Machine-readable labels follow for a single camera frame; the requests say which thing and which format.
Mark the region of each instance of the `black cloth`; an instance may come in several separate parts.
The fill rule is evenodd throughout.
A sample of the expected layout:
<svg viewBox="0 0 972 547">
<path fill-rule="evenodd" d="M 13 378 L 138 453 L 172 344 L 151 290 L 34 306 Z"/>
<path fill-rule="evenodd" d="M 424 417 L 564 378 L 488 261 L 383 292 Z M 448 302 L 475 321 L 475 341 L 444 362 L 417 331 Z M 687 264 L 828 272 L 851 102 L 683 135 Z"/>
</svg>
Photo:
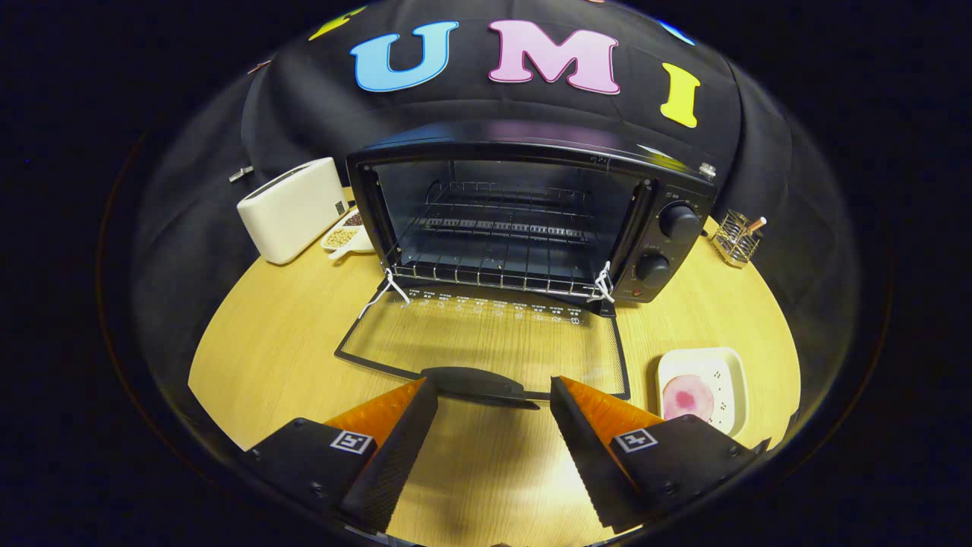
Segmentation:
<svg viewBox="0 0 972 547">
<path fill-rule="evenodd" d="M 489 22 L 536 22 L 560 43 L 578 29 L 616 38 L 618 95 L 583 91 L 566 74 L 547 84 L 500 84 Z M 395 32 L 390 65 L 422 60 L 412 30 L 456 20 L 447 67 L 425 84 L 387 93 L 362 90 L 349 51 Z M 216 308 L 258 253 L 235 210 L 259 185 L 304 162 L 347 154 L 433 121 L 488 118 L 550 121 L 634 135 L 698 168 L 722 187 L 717 211 L 765 215 L 770 226 L 755 263 L 794 333 L 803 401 L 817 400 L 843 358 L 856 314 L 857 270 L 841 192 L 810 138 L 741 70 L 704 44 L 690 46 L 659 24 L 614 4 L 559 0 L 456 3 L 406 0 L 368 6 L 345 24 L 281 48 L 204 106 L 147 181 L 134 243 L 133 316 L 139 342 L 163 390 L 186 390 L 192 356 Z M 703 82 L 696 128 L 666 119 L 669 62 Z M 254 172 L 230 184 L 229 176 Z"/>
</svg>

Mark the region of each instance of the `ham slice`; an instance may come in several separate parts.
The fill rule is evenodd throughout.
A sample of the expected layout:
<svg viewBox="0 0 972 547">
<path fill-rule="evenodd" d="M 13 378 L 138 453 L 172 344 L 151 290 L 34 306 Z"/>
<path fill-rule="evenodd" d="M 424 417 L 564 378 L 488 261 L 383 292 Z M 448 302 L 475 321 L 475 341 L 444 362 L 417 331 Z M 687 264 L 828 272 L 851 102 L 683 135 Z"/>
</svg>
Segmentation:
<svg viewBox="0 0 972 547">
<path fill-rule="evenodd" d="M 676 376 L 662 390 L 662 418 L 694 414 L 709 421 L 715 408 L 712 389 L 695 375 Z"/>
</svg>

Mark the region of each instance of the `blue letter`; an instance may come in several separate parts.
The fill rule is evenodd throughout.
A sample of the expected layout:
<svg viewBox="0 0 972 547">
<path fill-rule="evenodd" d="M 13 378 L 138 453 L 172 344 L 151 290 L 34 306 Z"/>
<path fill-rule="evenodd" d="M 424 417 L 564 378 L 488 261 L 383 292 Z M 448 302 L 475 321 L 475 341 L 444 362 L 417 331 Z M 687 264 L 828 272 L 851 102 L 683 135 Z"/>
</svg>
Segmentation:
<svg viewBox="0 0 972 547">
<path fill-rule="evenodd" d="M 368 91 L 397 91 L 428 82 L 449 62 L 449 31 L 459 26 L 454 20 L 424 24 L 412 31 L 422 37 L 422 62 L 408 70 L 392 70 L 388 64 L 392 44 L 398 34 L 386 34 L 359 44 L 351 50 L 357 60 L 355 77 Z"/>
<path fill-rule="evenodd" d="M 682 34 L 677 28 L 671 26 L 670 24 L 664 22 L 661 19 L 656 19 L 656 20 L 658 21 L 658 24 L 662 25 L 662 28 L 664 28 L 665 30 L 668 30 L 672 36 L 675 36 L 676 38 L 688 44 L 689 46 L 695 45 L 695 42 L 693 42 L 691 38 Z"/>
</svg>

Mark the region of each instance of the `black knob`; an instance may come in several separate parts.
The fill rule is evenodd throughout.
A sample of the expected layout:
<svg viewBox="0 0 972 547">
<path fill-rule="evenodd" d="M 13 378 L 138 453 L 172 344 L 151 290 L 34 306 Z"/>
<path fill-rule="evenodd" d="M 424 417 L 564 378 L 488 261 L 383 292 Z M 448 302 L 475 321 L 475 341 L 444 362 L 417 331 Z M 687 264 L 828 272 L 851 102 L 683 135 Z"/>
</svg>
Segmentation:
<svg viewBox="0 0 972 547">
<path fill-rule="evenodd" d="M 660 287 L 672 278 L 672 269 L 667 258 L 660 254 L 650 254 L 642 256 L 635 265 L 635 277 L 646 286 Z"/>
<path fill-rule="evenodd" d="M 684 203 L 666 207 L 660 220 L 662 234 L 675 243 L 690 243 L 702 232 L 702 220 Z"/>
</svg>

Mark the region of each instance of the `pink letter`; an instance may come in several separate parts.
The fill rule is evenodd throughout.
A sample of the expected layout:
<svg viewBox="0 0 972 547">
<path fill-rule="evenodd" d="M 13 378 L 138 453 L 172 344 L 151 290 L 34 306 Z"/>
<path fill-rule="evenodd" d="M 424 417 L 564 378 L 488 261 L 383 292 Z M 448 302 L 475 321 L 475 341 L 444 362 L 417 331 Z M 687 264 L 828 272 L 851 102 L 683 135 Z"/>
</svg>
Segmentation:
<svg viewBox="0 0 972 547">
<path fill-rule="evenodd" d="M 490 80 L 519 84 L 533 80 L 527 70 L 525 55 L 547 83 L 560 79 L 571 62 L 577 66 L 567 83 L 582 90 L 617 95 L 621 88 L 614 82 L 611 50 L 617 40 L 592 30 L 577 30 L 558 46 L 535 23 L 527 20 L 497 20 L 489 25 L 500 33 L 500 66 L 489 73 Z"/>
</svg>

